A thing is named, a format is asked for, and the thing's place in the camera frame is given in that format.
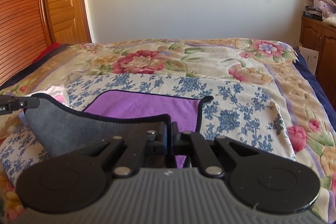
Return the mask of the purple and grey towel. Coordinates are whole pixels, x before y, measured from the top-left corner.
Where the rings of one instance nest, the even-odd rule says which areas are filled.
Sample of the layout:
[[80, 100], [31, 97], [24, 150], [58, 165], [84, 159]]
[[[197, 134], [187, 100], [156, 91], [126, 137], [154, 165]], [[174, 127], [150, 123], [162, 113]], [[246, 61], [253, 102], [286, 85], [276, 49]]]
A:
[[179, 131], [199, 132], [203, 105], [213, 96], [182, 98], [108, 90], [83, 111], [64, 106], [47, 94], [34, 94], [37, 108], [26, 109], [25, 118], [37, 141], [50, 157], [64, 155], [114, 136], [130, 136], [156, 129], [160, 122], [176, 122]]

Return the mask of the pink tissue pack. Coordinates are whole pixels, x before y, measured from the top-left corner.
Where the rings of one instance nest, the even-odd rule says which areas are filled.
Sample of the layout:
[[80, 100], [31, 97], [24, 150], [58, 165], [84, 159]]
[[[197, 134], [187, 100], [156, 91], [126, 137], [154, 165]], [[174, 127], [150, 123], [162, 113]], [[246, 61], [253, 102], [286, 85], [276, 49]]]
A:
[[64, 87], [64, 85], [60, 85], [60, 86], [50, 86], [48, 89], [46, 90], [39, 90], [37, 92], [33, 92], [30, 94], [27, 94], [26, 97], [30, 97], [34, 94], [38, 94], [38, 93], [43, 93], [43, 94], [47, 94], [49, 96], [51, 96], [53, 99], [57, 100], [58, 102], [60, 102], [61, 104], [63, 104], [64, 106], [69, 107], [70, 106], [70, 100], [67, 94], [67, 91]]

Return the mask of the blue floral white sheet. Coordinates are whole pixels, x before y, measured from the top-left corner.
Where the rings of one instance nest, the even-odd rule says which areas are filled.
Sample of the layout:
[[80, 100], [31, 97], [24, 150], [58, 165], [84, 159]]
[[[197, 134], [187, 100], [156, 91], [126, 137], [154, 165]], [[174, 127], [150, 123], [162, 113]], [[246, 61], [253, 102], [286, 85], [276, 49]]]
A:
[[111, 118], [168, 114], [182, 131], [224, 135], [295, 159], [281, 94], [256, 84], [159, 75], [83, 76], [59, 98], [68, 107]]

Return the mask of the wooden slatted headboard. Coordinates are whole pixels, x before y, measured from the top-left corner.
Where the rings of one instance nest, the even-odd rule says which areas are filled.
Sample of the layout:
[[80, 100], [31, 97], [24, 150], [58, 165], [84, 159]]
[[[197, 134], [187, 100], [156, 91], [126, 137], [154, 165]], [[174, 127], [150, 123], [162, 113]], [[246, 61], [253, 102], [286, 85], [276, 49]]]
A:
[[1, 82], [51, 45], [44, 0], [1, 0]]

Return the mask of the floral plush blanket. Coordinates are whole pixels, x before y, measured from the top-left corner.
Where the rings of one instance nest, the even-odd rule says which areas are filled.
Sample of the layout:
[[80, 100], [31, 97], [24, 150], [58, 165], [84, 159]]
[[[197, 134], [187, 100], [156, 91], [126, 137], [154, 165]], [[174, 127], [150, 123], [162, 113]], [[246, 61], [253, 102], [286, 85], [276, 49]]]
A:
[[335, 223], [335, 110], [302, 55], [290, 45], [256, 39], [145, 39], [61, 46], [1, 86], [25, 96], [83, 76], [159, 75], [256, 84], [281, 94], [295, 160], [318, 175], [313, 211]]

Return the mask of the white paper box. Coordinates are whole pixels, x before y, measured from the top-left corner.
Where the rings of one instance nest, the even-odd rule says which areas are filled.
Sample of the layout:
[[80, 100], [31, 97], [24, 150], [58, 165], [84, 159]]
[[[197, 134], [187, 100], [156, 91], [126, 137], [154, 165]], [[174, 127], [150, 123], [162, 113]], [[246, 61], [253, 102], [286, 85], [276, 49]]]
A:
[[306, 61], [307, 67], [310, 72], [315, 75], [318, 65], [318, 56], [319, 51], [311, 50], [305, 47], [299, 47], [299, 52], [303, 56], [303, 59]]

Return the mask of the wooden cabinet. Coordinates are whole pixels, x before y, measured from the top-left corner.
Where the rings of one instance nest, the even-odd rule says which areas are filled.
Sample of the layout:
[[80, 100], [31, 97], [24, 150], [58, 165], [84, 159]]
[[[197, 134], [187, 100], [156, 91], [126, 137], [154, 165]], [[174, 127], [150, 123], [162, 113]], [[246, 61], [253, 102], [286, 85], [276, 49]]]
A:
[[303, 16], [299, 43], [318, 52], [315, 76], [331, 106], [335, 107], [335, 27]]

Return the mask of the clutter pile on cabinet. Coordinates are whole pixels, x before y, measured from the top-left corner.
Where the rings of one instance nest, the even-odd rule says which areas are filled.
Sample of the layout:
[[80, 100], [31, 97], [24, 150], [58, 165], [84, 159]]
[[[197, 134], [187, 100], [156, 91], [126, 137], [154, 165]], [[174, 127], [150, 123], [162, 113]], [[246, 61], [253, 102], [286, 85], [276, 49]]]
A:
[[307, 0], [303, 16], [335, 27], [335, 0]]

